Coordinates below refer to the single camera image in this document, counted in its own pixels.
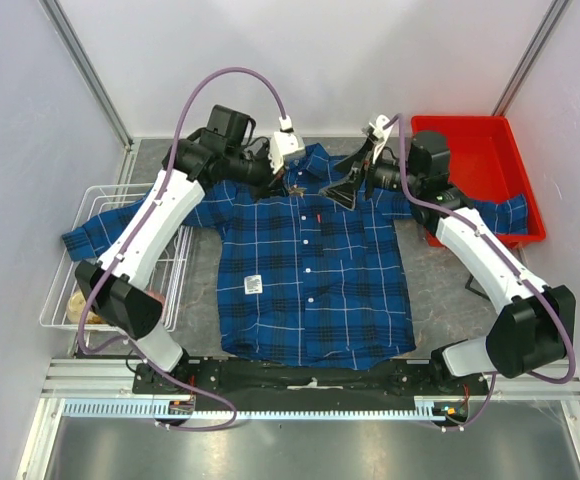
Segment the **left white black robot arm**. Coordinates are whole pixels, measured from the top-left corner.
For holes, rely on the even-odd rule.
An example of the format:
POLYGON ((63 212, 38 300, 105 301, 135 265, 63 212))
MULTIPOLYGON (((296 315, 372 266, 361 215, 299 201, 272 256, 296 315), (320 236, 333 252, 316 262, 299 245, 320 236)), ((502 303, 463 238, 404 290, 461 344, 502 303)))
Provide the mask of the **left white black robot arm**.
POLYGON ((156 181, 117 240, 95 263, 81 261, 75 270, 94 313, 123 332, 153 363, 155 382, 178 393, 189 382, 181 363, 185 353, 161 321, 163 305, 146 291, 156 262, 184 219, 217 184, 230 180, 264 188, 281 177, 289 157, 303 150, 290 116, 255 157, 245 154, 243 140, 256 123, 247 114, 216 105, 205 127, 176 137, 156 181))

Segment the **blue plaid shirt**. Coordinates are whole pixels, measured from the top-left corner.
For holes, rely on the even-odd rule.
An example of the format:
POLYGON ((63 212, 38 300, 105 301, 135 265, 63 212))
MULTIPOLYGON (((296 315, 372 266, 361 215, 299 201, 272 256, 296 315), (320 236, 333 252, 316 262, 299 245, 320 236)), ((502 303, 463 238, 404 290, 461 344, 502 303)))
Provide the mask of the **blue plaid shirt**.
MULTIPOLYGON (((286 187, 305 187, 304 198, 254 202, 250 186, 225 180, 180 225, 212 228, 221 237, 217 301, 224 351, 286 366, 359 370, 414 350, 394 230, 396 219, 412 216, 410 203, 401 191, 377 189, 347 210, 320 196, 321 188, 343 178, 336 164, 322 146, 311 145, 283 167, 286 187)), ((63 236, 77 266, 97 262, 147 193, 63 236)))

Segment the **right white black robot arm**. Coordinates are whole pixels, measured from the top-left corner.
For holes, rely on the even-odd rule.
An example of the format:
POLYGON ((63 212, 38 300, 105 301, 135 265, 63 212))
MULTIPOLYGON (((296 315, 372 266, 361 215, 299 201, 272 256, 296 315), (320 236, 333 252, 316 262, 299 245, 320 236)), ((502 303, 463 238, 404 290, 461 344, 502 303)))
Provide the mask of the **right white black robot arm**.
POLYGON ((451 152, 444 135, 426 130, 410 141, 401 139, 397 162, 382 159, 385 144, 370 129, 361 148, 337 164, 343 178, 320 195, 353 210, 360 195, 370 199, 377 189, 403 192, 415 220, 464 264, 497 313, 487 335, 432 352, 430 386, 451 393, 464 377, 480 373, 569 382, 576 372, 572 291, 549 286, 489 229, 474 202, 450 180, 451 152))

